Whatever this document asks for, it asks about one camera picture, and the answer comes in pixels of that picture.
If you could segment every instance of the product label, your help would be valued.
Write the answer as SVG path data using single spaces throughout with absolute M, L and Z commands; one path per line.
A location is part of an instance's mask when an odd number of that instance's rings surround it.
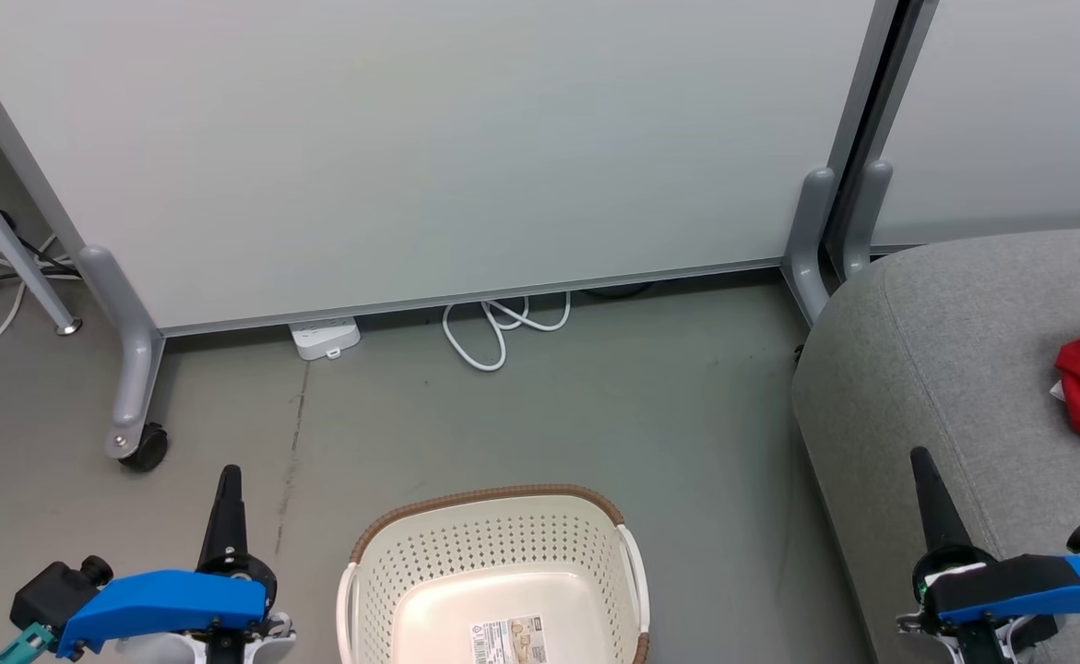
M 473 664 L 548 664 L 539 615 L 480 623 L 470 627 Z

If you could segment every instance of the gray sofa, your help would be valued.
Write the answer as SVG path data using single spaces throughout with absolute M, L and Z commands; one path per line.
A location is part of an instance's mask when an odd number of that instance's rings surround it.
M 909 579 L 924 552 L 913 446 L 932 451 L 975 545 L 1067 554 L 1080 438 L 1049 388 L 1059 345 L 1079 336 L 1080 231 L 894 254 L 819 316 L 794 412 L 881 663 L 948 661 L 894 634 L 896 614 L 916 610 Z M 1080 616 L 1038 648 L 1037 664 L 1061 661 L 1080 663 Z

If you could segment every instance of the whiteboard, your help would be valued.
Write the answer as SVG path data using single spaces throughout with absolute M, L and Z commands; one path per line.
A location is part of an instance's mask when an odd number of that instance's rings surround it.
M 0 0 L 0 100 L 159 327 L 775 259 L 872 0 Z
M 873 244 L 1080 227 L 1080 4 L 942 1 L 881 159 Z

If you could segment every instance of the whiteboard frame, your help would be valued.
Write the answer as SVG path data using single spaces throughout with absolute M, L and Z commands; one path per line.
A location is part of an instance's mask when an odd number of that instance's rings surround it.
M 855 72 L 853 72 L 852 76 L 847 100 L 843 103 L 842 117 L 839 119 L 839 124 L 835 135 L 832 136 L 831 153 L 829 157 L 827 157 L 827 167 L 834 170 L 836 178 L 843 177 L 843 168 L 846 167 L 847 160 L 850 157 L 853 138 L 855 138 L 855 130 L 856 126 L 859 126 L 860 117 L 864 112 L 864 106 L 867 104 L 868 90 L 869 85 L 872 85 L 874 74 L 874 64 L 878 60 L 878 54 L 880 54 L 880 51 L 882 50 L 882 42 L 885 42 L 885 38 L 887 37 L 887 28 L 897 2 L 899 0 L 876 0 L 872 14 L 869 14 L 868 26 L 865 26 L 867 27 L 867 33 L 865 33 L 859 63 L 855 65 Z M 48 177 L 43 175 L 42 170 L 39 167 L 37 162 L 35 162 L 35 158 L 30 154 L 29 148 L 27 148 L 26 143 L 19 135 L 19 131 L 17 131 L 16 126 L 14 126 L 10 114 L 5 112 L 1 103 L 0 148 L 5 157 L 8 157 L 8 160 L 11 162 L 12 167 L 16 171 L 17 175 L 19 175 L 21 180 L 24 181 L 24 185 L 30 193 L 30 197 L 32 197 L 35 203 L 41 207 L 43 218 L 48 220 L 52 230 L 54 230 L 56 235 L 59 236 L 64 248 L 70 253 L 71 256 L 79 256 L 80 249 L 85 245 L 84 240 L 81 239 L 79 231 L 76 230 L 76 226 L 72 223 L 72 220 L 68 217 L 68 214 L 64 209 L 64 205 L 49 184 Z M 799 185 L 806 176 L 808 176 L 807 173 L 798 174 Z M 834 203 L 834 200 L 826 201 L 826 212 L 831 209 L 832 203 Z M 528 287 L 480 292 L 480 294 L 462 294 L 455 295 L 455 297 L 380 302 L 374 303 L 374 306 L 365 307 L 337 307 L 327 308 L 327 310 L 256 316 L 256 319 L 245 320 L 210 321 L 210 323 L 163 327 L 160 328 L 160 333 L 164 337 L 201 335 L 201 333 L 219 333 L 229 331 L 229 329 L 300 323 L 300 321 L 308 320 L 332 319 L 332 316 L 338 315 L 362 315 L 388 311 L 413 310 L 413 308 L 422 307 L 443 307 L 448 306 L 448 303 L 475 301 L 477 299 L 510 298 L 519 297 L 519 295 L 548 294 L 548 292 L 556 290 L 607 287 L 625 285 L 625 283 L 634 282 L 664 281 L 665 279 L 739 272 L 739 270 L 745 269 L 771 269 L 779 268 L 779 266 L 783 263 L 783 260 L 781 259 L 783 259 L 783 257 L 772 257 L 772 259 L 705 265 L 691 269 L 661 270 L 661 272 L 625 274 L 612 277 L 590 279 L 589 281 L 580 282 L 540 283 L 540 285 Z
M 877 58 L 873 64 L 869 76 L 875 76 L 877 67 L 886 67 L 890 70 L 891 79 L 886 80 L 882 85 L 874 108 L 863 110 L 872 119 L 872 123 L 865 127 L 861 137 L 859 154 L 848 155 L 848 172 L 839 186 L 842 193 L 832 205 L 824 234 L 826 252 L 840 282 L 848 281 L 860 269 L 867 268 L 869 257 L 875 253 L 872 234 L 891 178 L 891 164 L 882 160 L 881 154 L 901 101 L 905 99 L 907 83 L 918 62 L 920 46 L 924 45 L 937 3 L 939 0 L 913 0 L 909 16 L 906 17 L 906 28 L 903 28 L 906 33 L 897 50 L 891 54 L 889 62 L 881 63 Z M 883 29 L 882 39 L 887 39 L 888 26 Z
M 531 287 L 489 290 L 484 294 L 462 294 L 456 297 L 427 298 L 376 303 L 366 307 L 341 307 L 330 310 L 258 316 L 248 320 L 224 320 L 214 323 L 159 328 L 153 324 L 137 295 L 130 288 L 113 256 L 103 256 L 99 247 L 85 247 L 76 226 L 68 217 L 64 205 L 43 175 L 29 148 L 19 135 L 12 119 L 0 103 L 0 148 L 8 157 L 16 175 L 21 177 L 27 192 L 32 197 L 49 226 L 59 236 L 64 248 L 71 256 L 79 256 L 79 268 L 97 300 L 105 308 L 110 323 L 118 328 L 123 341 L 123 367 L 118 379 L 117 395 L 112 414 L 112 426 L 106 437 L 106 455 L 113 459 L 131 458 L 139 449 L 143 429 L 147 423 L 148 405 L 154 388 L 161 354 L 165 341 L 172 337 L 221 333 L 229 329 L 262 327 L 300 323 L 308 320 L 333 319 L 342 315 L 362 315 L 380 312 L 414 310 L 422 307 L 442 307 L 448 303 L 477 301 L 494 298 L 519 297 L 519 295 L 549 294 L 549 292 L 621 286 L 625 283 L 665 281 L 688 276 L 739 272 L 746 269 L 781 269 L 794 297 L 798 300 L 806 323 L 812 324 L 818 312 L 825 306 L 826 286 L 819 275 L 818 246 L 822 243 L 823 231 L 840 178 L 846 176 L 855 134 L 861 117 L 867 110 L 868 92 L 872 89 L 876 65 L 880 59 L 888 35 L 891 17 L 900 0 L 876 0 L 865 26 L 865 36 L 860 58 L 852 72 L 850 87 L 843 101 L 835 135 L 832 136 L 831 153 L 826 167 L 813 172 L 799 173 L 799 205 L 788 232 L 785 250 L 789 256 L 772 259 L 701 266 L 692 269 L 672 269 L 662 272 L 629 274 L 615 277 L 588 279 L 580 282 L 542 283 Z

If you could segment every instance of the laundry basket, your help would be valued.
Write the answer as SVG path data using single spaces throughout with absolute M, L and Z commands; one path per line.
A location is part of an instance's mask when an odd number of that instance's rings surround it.
M 569 484 L 392 510 L 338 583 L 342 664 L 642 664 L 642 557 L 606 497 Z

